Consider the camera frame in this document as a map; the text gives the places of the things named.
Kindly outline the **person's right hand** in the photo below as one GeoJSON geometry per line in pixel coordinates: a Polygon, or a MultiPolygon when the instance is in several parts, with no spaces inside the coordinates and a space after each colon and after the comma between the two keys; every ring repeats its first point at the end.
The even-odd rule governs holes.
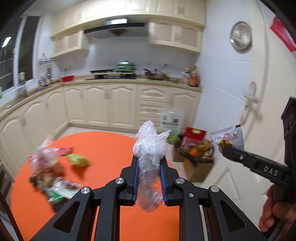
{"type": "Polygon", "coordinates": [[[275,218],[285,221],[281,233],[285,235],[295,221],[295,204],[275,202],[273,200],[274,185],[267,190],[267,200],[263,205],[262,215],[259,220],[259,229],[267,232],[275,222],[275,218]]]}

